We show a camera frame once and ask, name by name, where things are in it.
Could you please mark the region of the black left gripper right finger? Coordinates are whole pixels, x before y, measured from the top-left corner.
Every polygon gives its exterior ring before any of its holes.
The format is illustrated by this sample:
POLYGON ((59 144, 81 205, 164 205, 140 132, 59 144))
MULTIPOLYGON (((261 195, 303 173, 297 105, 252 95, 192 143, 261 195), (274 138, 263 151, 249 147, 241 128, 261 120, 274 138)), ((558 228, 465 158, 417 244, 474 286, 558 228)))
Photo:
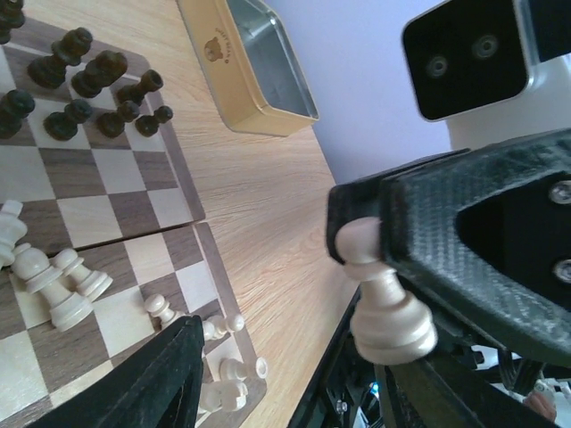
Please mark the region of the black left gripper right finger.
POLYGON ((386 427, 553 427, 450 356, 375 366, 386 427))

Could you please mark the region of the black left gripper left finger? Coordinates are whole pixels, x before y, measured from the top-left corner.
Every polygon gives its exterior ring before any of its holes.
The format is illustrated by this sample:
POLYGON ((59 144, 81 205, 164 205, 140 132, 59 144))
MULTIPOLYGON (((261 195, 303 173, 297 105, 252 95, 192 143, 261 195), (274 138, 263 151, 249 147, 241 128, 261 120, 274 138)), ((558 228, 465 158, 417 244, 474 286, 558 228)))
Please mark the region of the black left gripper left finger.
POLYGON ((193 427, 203 379, 203 322, 185 316, 32 427, 193 427))

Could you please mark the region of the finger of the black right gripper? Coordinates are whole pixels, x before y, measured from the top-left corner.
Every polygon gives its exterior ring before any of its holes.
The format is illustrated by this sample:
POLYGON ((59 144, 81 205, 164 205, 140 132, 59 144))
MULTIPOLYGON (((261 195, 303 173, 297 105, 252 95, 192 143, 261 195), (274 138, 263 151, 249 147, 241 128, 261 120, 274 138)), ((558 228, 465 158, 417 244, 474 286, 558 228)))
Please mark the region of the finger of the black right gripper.
POLYGON ((430 155, 349 183, 333 186, 327 197, 326 246, 329 256, 338 263, 344 263, 335 246, 335 238, 343 226, 360 218, 380 217, 378 194, 383 180, 466 152, 469 152, 469 149, 430 155))
POLYGON ((522 357, 570 363, 566 130, 464 152, 385 179, 381 251, 403 276, 522 357))

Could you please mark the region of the white pawn chess piece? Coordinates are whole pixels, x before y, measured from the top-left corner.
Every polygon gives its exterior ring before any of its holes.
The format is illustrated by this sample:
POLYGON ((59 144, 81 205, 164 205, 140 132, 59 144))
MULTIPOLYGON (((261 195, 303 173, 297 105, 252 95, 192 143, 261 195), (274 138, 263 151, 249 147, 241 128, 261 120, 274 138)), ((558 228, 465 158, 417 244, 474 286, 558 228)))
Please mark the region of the white pawn chess piece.
POLYGON ((335 248, 344 273, 360 283, 351 319, 359 354, 375 365, 407 364, 438 342, 430 308, 404 289, 396 270, 380 259, 380 219, 359 218, 337 232, 335 248))

